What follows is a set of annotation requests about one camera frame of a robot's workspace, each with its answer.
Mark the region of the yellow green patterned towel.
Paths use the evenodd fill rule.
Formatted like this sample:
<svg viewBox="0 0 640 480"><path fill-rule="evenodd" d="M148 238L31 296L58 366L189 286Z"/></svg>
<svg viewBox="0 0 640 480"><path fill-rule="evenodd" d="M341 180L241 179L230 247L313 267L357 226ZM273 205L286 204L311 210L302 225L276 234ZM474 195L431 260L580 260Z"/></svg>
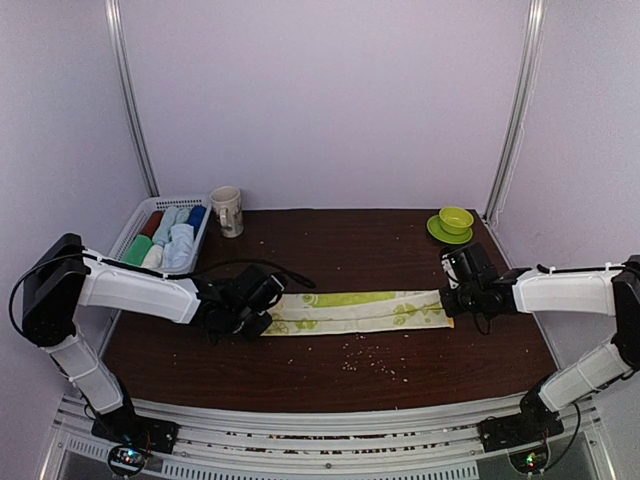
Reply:
<svg viewBox="0 0 640 480"><path fill-rule="evenodd" d="M269 313L273 323L264 334L272 337L455 326L436 290L285 294Z"/></svg>

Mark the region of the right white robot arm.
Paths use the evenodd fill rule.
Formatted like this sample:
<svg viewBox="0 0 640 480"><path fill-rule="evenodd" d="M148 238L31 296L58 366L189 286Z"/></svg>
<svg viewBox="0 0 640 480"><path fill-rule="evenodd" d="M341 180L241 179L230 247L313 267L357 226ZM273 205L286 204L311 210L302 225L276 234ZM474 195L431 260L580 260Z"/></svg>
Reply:
<svg viewBox="0 0 640 480"><path fill-rule="evenodd" d="M532 387L520 402L512 430L519 440L535 440L561 410L589 395L630 380L639 371L639 258L598 267L556 269L538 265L498 272L484 248L472 244L444 249L440 262L447 284L439 291L447 316L470 315L488 336L502 315L542 319L603 319L607 338Z"/></svg>

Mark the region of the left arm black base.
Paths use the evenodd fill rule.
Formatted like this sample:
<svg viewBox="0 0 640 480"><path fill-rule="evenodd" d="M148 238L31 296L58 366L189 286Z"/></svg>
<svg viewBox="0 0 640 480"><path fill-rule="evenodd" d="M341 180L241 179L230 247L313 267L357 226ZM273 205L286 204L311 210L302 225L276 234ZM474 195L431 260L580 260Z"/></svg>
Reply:
<svg viewBox="0 0 640 480"><path fill-rule="evenodd" d="M93 421L91 434L95 437L134 446L141 450L171 454L179 427L175 422L133 416L99 415Z"/></svg>

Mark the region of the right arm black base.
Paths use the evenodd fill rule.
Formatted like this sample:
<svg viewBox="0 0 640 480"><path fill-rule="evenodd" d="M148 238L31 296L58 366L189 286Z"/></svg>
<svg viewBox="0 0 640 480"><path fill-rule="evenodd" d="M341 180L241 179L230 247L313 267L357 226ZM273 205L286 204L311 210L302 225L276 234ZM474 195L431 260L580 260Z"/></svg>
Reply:
<svg viewBox="0 0 640 480"><path fill-rule="evenodd" d="M523 414L488 417L477 427L485 453L542 442L564 432L564 425L560 419L552 419L543 426L535 426L528 423Z"/></svg>

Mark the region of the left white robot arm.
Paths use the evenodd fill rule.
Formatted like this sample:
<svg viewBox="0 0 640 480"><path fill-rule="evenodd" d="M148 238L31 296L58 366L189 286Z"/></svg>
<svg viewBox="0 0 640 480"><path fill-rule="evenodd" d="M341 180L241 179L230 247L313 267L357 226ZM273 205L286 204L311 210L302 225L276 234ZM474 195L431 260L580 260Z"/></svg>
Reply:
<svg viewBox="0 0 640 480"><path fill-rule="evenodd" d="M144 433L121 381L87 343L75 322L78 307L141 313L202 328L212 337L260 336L271 324L269 309L286 281L250 265L238 276L210 281L128 265L87 250L74 233L62 235L14 284L10 310L14 329L44 350L84 395L95 418L123 444Z"/></svg>

